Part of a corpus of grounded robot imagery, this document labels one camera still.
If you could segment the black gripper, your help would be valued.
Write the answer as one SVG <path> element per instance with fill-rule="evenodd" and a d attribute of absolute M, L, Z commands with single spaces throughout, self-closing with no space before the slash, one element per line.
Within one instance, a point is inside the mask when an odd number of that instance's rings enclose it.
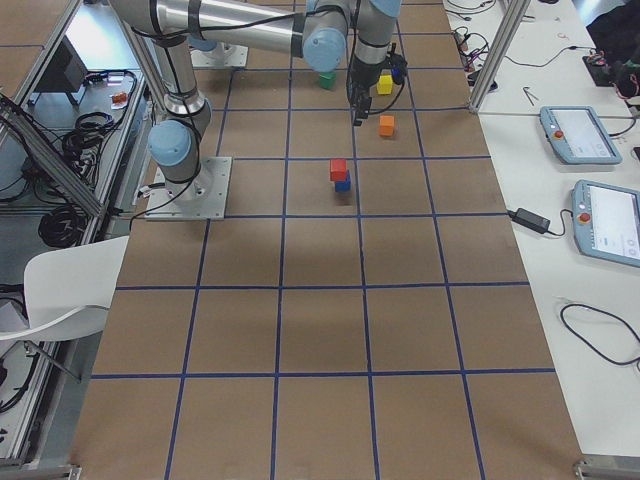
<path fill-rule="evenodd" d="M 347 97 L 353 108 L 353 125 L 361 126 L 370 113 L 382 113 L 387 110 L 371 110 L 372 98 L 370 89 L 374 86 L 384 69 L 388 68 L 388 61 L 369 64 L 361 59 L 351 59 L 347 72 Z"/>

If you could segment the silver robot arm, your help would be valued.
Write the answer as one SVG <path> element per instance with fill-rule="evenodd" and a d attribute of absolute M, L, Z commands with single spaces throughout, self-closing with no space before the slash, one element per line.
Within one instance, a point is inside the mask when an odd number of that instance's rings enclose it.
<path fill-rule="evenodd" d="M 148 146 L 170 199 L 184 203 L 204 195 L 200 143 L 211 106 L 199 90 L 191 53 L 221 64 L 241 47 L 302 58 L 327 74 L 348 62 L 346 95 L 360 125 L 374 114 L 370 90 L 388 71 L 403 85 L 407 62 L 391 41 L 398 1 L 309 1 L 286 13 L 241 1 L 114 1 L 118 18 L 153 44 L 164 84 L 168 117 L 153 127 Z"/>

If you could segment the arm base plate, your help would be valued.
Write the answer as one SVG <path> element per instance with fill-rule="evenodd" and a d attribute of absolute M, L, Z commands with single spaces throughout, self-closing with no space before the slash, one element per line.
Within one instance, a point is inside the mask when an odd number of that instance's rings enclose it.
<path fill-rule="evenodd" d="M 200 172 L 189 187 L 166 183 L 157 167 L 154 181 L 163 186 L 149 194 L 144 218 L 150 221 L 223 220 L 232 163 L 231 157 L 203 158 Z"/>
<path fill-rule="evenodd" d="M 195 69 L 222 70 L 246 67 L 249 49 L 244 46 L 220 43 L 215 49 L 190 51 Z"/>

